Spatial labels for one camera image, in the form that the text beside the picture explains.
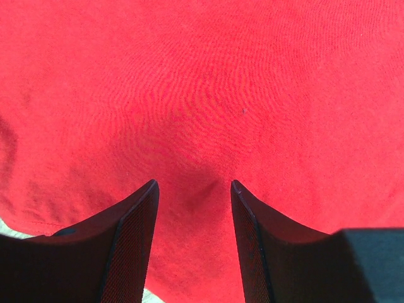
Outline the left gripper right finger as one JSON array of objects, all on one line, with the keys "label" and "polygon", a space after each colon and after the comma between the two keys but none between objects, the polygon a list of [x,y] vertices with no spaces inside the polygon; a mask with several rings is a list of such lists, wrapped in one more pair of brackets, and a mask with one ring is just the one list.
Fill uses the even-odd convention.
[{"label": "left gripper right finger", "polygon": [[402,302],[403,229],[306,227],[230,188],[246,302]]}]

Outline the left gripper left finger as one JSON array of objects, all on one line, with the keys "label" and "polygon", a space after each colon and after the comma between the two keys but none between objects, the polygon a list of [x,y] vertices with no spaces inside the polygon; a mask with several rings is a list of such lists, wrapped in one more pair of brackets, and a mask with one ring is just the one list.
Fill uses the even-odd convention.
[{"label": "left gripper left finger", "polygon": [[158,201],[151,180],[50,236],[2,236],[1,301],[141,302]]}]

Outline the red t-shirt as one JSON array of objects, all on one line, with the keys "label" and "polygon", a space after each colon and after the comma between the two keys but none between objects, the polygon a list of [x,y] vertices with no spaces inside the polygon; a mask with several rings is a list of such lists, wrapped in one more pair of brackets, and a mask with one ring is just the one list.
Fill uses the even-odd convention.
[{"label": "red t-shirt", "polygon": [[323,232],[403,225],[402,1],[2,1],[1,218],[50,235],[150,179],[146,286],[242,302],[238,180]]}]

